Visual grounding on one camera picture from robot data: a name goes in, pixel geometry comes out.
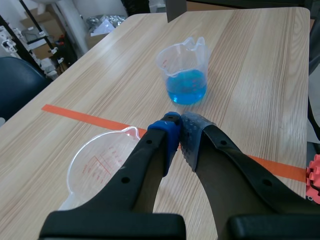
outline blue liquid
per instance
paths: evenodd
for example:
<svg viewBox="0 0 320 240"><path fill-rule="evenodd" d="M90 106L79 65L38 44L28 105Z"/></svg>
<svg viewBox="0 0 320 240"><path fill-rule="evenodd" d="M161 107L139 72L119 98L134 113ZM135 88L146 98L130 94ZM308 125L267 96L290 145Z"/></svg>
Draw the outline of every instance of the blue liquid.
<svg viewBox="0 0 320 240"><path fill-rule="evenodd" d="M199 70L180 72L166 80L169 97L177 104L194 104L206 94L206 76Z"/></svg>

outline office chair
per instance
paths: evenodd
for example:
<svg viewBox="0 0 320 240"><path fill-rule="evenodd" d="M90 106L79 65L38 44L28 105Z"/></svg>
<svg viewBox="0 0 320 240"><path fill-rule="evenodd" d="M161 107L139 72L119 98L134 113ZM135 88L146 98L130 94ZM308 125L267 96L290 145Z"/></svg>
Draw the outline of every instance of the office chair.
<svg viewBox="0 0 320 240"><path fill-rule="evenodd" d="M28 62L0 57L0 118L9 120L50 82Z"/></svg>

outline plastic measuring cup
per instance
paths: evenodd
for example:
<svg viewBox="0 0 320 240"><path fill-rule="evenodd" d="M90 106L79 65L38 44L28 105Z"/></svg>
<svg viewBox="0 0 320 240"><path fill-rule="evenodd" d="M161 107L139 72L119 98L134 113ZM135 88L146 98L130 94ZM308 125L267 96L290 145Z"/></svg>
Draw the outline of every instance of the plastic measuring cup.
<svg viewBox="0 0 320 240"><path fill-rule="evenodd" d="M66 183L69 196L59 210L74 209L93 198L125 163L139 142L136 127L95 136L76 153Z"/></svg>
<svg viewBox="0 0 320 240"><path fill-rule="evenodd" d="M206 94L210 51L205 39L184 42L162 50L156 57L169 97L178 104L193 104Z"/></svg>

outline orange tape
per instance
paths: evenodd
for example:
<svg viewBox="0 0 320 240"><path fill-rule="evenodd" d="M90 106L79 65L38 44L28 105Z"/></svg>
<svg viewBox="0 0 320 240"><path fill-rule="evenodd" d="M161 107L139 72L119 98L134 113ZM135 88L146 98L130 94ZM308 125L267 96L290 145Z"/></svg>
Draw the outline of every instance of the orange tape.
<svg viewBox="0 0 320 240"><path fill-rule="evenodd" d="M77 112L77 111L72 111L66 108L49 105L49 104L46 104L42 108L42 110L52 114L57 114L60 116L64 116L70 119L78 120L87 124L96 125L102 128L110 129L110 130L121 130L129 127L129 125L124 123L111 121L108 119L88 115L88 114ZM143 128L138 128L138 129L139 129L140 137L142 137L147 132L147 130ZM270 171L274 175L284 177L287 179L297 180L303 183L306 182L305 168L291 166L291 165L287 165L287 164L283 164L275 161L265 160L263 158L259 158L256 156L249 155L249 157L255 160L256 162L258 162L263 167L265 167L268 171Z"/></svg>
<svg viewBox="0 0 320 240"><path fill-rule="evenodd" d="M78 111L72 111L66 108L49 105L49 104L44 105L42 110L52 114L57 114L60 116L64 116L70 119L78 120L87 124L96 125L105 129L110 129L110 130L121 130L121 129L130 127L130 125L120 123L117 121L111 121L101 117L92 116L89 114L81 113ZM139 136L141 138L146 133L147 130L143 128L138 128L138 129L139 129Z"/></svg>

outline measuring cup with blue liquid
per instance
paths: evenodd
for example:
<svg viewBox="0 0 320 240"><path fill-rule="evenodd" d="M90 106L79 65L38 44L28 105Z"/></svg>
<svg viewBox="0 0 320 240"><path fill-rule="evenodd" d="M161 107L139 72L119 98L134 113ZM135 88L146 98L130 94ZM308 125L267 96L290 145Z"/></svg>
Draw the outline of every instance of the measuring cup with blue liquid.
<svg viewBox="0 0 320 240"><path fill-rule="evenodd" d="M162 50L156 57L169 97L177 104L194 104L207 91L208 62L210 50L205 39L194 41L188 37L184 42Z"/></svg>

